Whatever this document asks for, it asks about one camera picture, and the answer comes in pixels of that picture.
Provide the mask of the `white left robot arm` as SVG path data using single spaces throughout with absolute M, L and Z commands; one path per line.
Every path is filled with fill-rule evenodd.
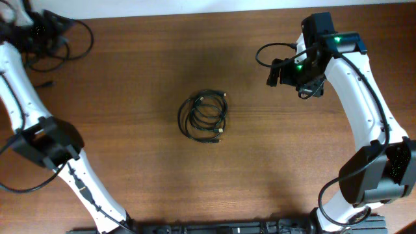
M 136 233 L 127 211 L 108 193 L 88 162 L 85 143 L 69 122 L 54 117 L 40 100 L 26 68 L 44 57 L 62 64 L 85 57 L 76 56 L 63 34 L 76 23 L 49 10 L 33 12 L 28 1 L 3 1 L 1 5 L 1 101 L 6 107 L 13 136 L 1 151 L 16 153 L 53 175 L 32 188 L 1 189 L 27 194 L 60 177 L 73 190 L 94 219 L 95 233 Z

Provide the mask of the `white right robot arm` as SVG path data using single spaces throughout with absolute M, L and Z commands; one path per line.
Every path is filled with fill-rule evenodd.
M 295 87 L 301 99 L 320 97 L 330 83 L 348 118 L 356 147 L 332 180 L 339 190 L 309 216 L 281 219 L 278 233 L 386 233 L 374 210 L 409 196 L 415 186 L 415 141 L 395 120 L 371 72 L 356 32 L 337 32 L 330 13 L 302 21 L 292 58 L 270 64 L 268 86 Z

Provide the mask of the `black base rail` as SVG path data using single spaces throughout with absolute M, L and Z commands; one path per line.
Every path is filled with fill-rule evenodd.
M 133 228 L 139 234 L 308 234 L 323 233 L 310 218 L 280 219 L 278 221 L 235 222 L 201 225 L 142 225 Z M 372 215 L 356 226 L 343 227 L 344 234 L 387 234 L 384 216 Z

